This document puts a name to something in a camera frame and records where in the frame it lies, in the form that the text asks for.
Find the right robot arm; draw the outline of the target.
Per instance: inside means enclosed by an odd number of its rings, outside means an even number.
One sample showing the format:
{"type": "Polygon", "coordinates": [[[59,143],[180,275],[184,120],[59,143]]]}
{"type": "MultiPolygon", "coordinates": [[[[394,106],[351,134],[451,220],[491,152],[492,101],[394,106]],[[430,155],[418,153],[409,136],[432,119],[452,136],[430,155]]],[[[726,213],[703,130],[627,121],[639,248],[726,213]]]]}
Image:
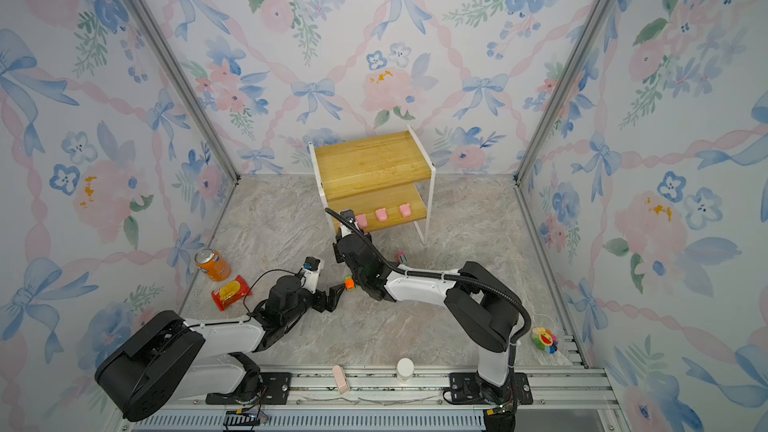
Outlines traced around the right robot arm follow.
{"type": "Polygon", "coordinates": [[[430,271],[397,264],[386,260],[369,236],[351,225],[340,228],[334,252],[371,298],[448,310],[479,347],[480,397],[492,404],[513,400],[517,344],[531,331],[532,318],[522,300],[485,267],[468,261],[459,269],[430,271]]]}

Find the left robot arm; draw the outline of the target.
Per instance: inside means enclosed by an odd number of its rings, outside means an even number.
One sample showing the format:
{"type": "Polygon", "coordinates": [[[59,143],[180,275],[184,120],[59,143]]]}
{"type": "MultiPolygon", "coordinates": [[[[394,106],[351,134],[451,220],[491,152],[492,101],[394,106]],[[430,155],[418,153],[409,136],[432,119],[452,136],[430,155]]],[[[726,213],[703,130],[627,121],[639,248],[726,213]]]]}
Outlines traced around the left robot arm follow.
{"type": "Polygon", "coordinates": [[[241,318],[186,321],[163,311],[97,367],[95,381],[131,422],[197,396],[209,405],[250,406],[269,389],[252,354],[272,347],[308,311],[334,311],[345,289],[316,291],[301,273],[279,278],[241,318]]]}

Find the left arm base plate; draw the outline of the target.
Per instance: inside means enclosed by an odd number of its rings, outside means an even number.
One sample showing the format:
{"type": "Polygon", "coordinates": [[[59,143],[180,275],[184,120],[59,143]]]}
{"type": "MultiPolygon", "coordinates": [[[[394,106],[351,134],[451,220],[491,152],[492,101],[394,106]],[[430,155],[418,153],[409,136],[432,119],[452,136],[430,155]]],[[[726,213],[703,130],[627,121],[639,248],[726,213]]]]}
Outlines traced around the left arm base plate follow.
{"type": "Polygon", "coordinates": [[[208,394],[205,403],[237,406],[285,405],[291,379],[292,374],[289,372],[248,372],[233,392],[208,394]]]}

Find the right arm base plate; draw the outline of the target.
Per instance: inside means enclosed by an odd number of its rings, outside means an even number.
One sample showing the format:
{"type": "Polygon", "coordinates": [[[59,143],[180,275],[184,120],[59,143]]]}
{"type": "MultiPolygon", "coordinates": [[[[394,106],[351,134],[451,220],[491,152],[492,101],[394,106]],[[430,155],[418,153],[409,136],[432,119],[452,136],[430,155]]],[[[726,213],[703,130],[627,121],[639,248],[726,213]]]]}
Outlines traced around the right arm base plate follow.
{"type": "Polygon", "coordinates": [[[515,372],[502,386],[485,383],[477,373],[452,372],[444,399],[452,405],[532,405],[531,386],[526,374],[515,372]]]}

